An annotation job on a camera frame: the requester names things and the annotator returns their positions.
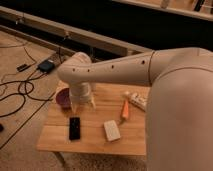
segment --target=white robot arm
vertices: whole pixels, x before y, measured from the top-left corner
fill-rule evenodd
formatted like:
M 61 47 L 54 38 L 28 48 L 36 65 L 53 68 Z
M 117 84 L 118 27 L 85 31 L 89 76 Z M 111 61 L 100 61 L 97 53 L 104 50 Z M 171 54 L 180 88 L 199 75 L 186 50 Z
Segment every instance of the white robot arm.
M 77 103 L 91 100 L 93 82 L 152 86 L 146 116 L 148 170 L 213 170 L 212 52 L 161 50 L 94 64 L 76 53 L 58 75 Z

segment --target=white soap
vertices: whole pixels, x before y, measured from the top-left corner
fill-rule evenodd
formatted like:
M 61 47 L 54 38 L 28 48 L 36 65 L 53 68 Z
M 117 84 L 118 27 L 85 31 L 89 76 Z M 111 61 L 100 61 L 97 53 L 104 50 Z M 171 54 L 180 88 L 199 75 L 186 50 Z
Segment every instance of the white soap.
M 113 141 L 121 138 L 118 126 L 114 120 L 104 122 L 104 129 L 108 141 Z

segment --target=concrete floor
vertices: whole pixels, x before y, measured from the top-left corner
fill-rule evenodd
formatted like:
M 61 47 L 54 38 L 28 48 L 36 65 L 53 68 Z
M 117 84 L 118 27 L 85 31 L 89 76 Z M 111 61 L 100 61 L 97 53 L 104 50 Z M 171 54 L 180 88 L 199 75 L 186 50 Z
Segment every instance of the concrete floor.
M 17 45 L 20 42 L 14 36 L 0 31 L 0 47 Z M 38 63 L 50 56 L 53 51 L 29 42 L 26 46 L 29 54 L 34 57 Z M 32 61 L 27 57 L 23 47 L 17 48 L 0 48 L 0 79 L 4 74 L 15 73 L 16 67 Z M 8 76 L 5 81 L 23 80 L 36 66 L 20 73 L 16 76 Z M 45 78 L 37 80 L 34 97 L 47 98 L 54 92 L 58 78 L 56 71 L 52 72 Z M 9 86 L 6 94 L 16 92 L 17 84 Z M 11 97 L 6 101 L 0 101 L 0 115 L 10 112 L 20 105 L 20 97 Z M 27 99 L 24 108 L 16 114 L 0 118 L 5 130 L 0 133 L 0 148 L 7 140 L 20 128 L 20 126 L 32 115 L 32 113 L 42 104 Z M 26 125 L 20 129 L 15 136 L 0 149 L 0 170 L 64 170 L 59 161 L 51 152 L 40 152 L 36 150 L 42 125 L 44 123 L 48 103 L 39 110 Z M 99 154 L 77 154 L 62 153 L 68 162 L 70 170 L 79 171 L 145 171 L 144 158 L 140 156 L 118 156 L 118 155 L 99 155 Z

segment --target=black cable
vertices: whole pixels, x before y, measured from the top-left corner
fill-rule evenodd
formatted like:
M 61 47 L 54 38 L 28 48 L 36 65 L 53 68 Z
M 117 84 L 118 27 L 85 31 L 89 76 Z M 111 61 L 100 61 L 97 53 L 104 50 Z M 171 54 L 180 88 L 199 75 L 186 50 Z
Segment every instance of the black cable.
M 14 75 L 17 75 L 18 73 L 19 73 L 19 72 L 16 72 L 16 73 L 14 73 L 14 74 L 5 74 L 5 75 L 3 75 L 3 77 L 1 78 L 1 83 L 4 83 L 4 79 L 5 79 L 6 77 L 8 77 L 8 76 L 14 76 Z M 5 88 L 3 89 L 2 93 L 0 94 L 0 97 L 4 95 L 4 93 L 6 92 L 6 90 L 7 90 L 7 88 L 8 88 L 7 84 L 4 85 L 4 86 L 5 86 Z
M 20 45 L 9 45 L 9 46 L 0 46 L 0 48 L 16 48 L 16 47 L 23 47 L 27 44 L 27 42 L 25 42 L 25 44 L 20 44 Z
M 25 46 L 23 46 L 25 53 L 27 54 L 27 56 L 33 61 L 32 64 L 30 64 L 30 66 L 33 66 L 35 64 L 37 64 L 37 61 L 28 53 L 27 49 Z
M 38 77 L 35 77 L 35 78 L 30 78 L 35 72 L 36 72 L 37 70 L 35 70 L 35 71 L 33 71 L 29 76 L 28 76 L 28 78 L 26 79 L 26 80 L 16 80 L 16 81 L 8 81 L 8 82 L 5 82 L 5 83 L 2 83 L 2 84 L 0 84 L 0 86 L 3 86 L 3 85 L 8 85 L 8 84 L 14 84 L 14 83 L 20 83 L 20 84 L 25 84 L 25 89 L 24 89 L 24 93 L 23 92 L 21 92 L 21 90 L 19 89 L 19 87 L 18 87 L 18 93 L 11 93 L 11 94 L 9 94 L 9 95 L 7 95 L 7 96 L 5 96 L 5 97 L 3 97 L 3 98 L 1 98 L 0 99 L 0 102 L 1 101 L 3 101 L 3 100 L 5 100 L 5 99 L 7 99 L 7 98 L 9 98 L 9 97 L 11 97 L 11 96 L 22 96 L 23 97 L 23 102 L 22 102 L 22 104 L 17 108 L 17 109 L 15 109 L 14 111 L 12 111 L 12 112 L 9 112 L 9 113 L 6 113 L 6 114 L 3 114 L 3 115 L 0 115 L 0 118 L 3 118 L 3 117 L 7 117 L 7 116 L 10 116 L 10 115 L 12 115 L 12 114 L 14 114 L 14 113 L 16 113 L 16 112 L 18 112 L 23 106 L 24 106 L 24 104 L 26 103 L 26 97 L 25 97 L 25 95 L 28 95 L 28 94 L 30 94 L 33 90 L 34 90 L 34 84 L 32 83 L 32 82 L 30 82 L 30 81 L 33 81 L 33 80 L 38 80 L 38 79 L 40 79 L 42 76 L 43 76 L 43 74 L 42 75 L 40 75 L 40 76 L 38 76 Z M 32 87 L 31 87 L 31 89 L 30 90 L 27 90 L 27 84 L 30 84 Z M 51 99 L 40 99 L 40 101 L 51 101 Z
M 29 54 L 29 52 L 27 51 L 27 49 L 26 49 L 26 47 L 25 47 L 25 45 L 28 43 L 28 41 L 25 42 L 25 43 L 23 43 L 21 40 L 17 39 L 16 36 L 14 36 L 14 37 L 15 37 L 15 39 L 16 39 L 18 42 L 21 42 L 21 43 L 23 44 L 22 47 L 23 47 L 25 53 L 26 53 L 27 56 L 33 61 L 33 63 L 32 63 L 30 66 L 33 66 L 33 65 L 37 64 L 37 61 Z
M 10 97 L 10 96 L 20 96 L 20 97 L 23 97 L 23 102 L 22 104 L 17 108 L 15 109 L 14 111 L 10 112 L 10 113 L 7 113 L 7 114 L 3 114 L 3 115 L 0 115 L 0 118 L 3 118 L 3 117 L 7 117 L 7 116 L 10 116 L 10 115 L 13 115 L 14 113 L 18 112 L 19 110 L 21 110 L 23 108 L 23 106 L 25 105 L 26 103 L 26 97 L 22 94 L 19 94 L 19 93 L 12 93 L 12 94 L 9 94 L 8 96 L 4 97 L 3 99 L 1 99 L 0 101 Z
M 52 93 L 49 96 L 49 99 L 53 97 L 55 93 Z M 30 115 L 30 117 L 7 139 L 7 141 L 1 145 L 0 150 L 2 148 L 5 147 L 5 145 L 7 145 L 7 143 L 29 122 L 29 120 L 47 103 L 47 101 L 44 101 L 41 106 L 38 107 L 38 109 L 36 109 L 35 112 L 32 113 L 32 115 Z
M 21 82 L 20 84 L 19 84 L 19 86 L 18 86 L 18 92 L 20 93 L 20 94 L 23 94 L 22 92 L 21 92 L 21 87 L 22 87 L 22 85 L 24 84 L 24 95 L 26 95 L 28 98 L 30 98 L 30 99 L 32 99 L 32 100 L 36 100 L 36 101 L 52 101 L 52 99 L 40 99 L 40 98 L 35 98 L 35 97 L 32 97 L 32 96 L 30 96 L 30 93 L 28 93 L 27 92 L 27 82 L 29 82 L 29 81 L 32 81 L 32 80 L 34 80 L 35 78 L 31 78 L 32 76 L 33 76 L 33 74 L 36 72 L 37 70 L 35 70 L 32 74 L 30 74 L 29 76 L 28 76 L 28 78 L 24 81 L 24 82 Z M 36 79 L 39 79 L 39 78 L 41 78 L 42 76 L 44 76 L 44 73 L 43 74 L 41 74 L 39 77 L 37 77 Z

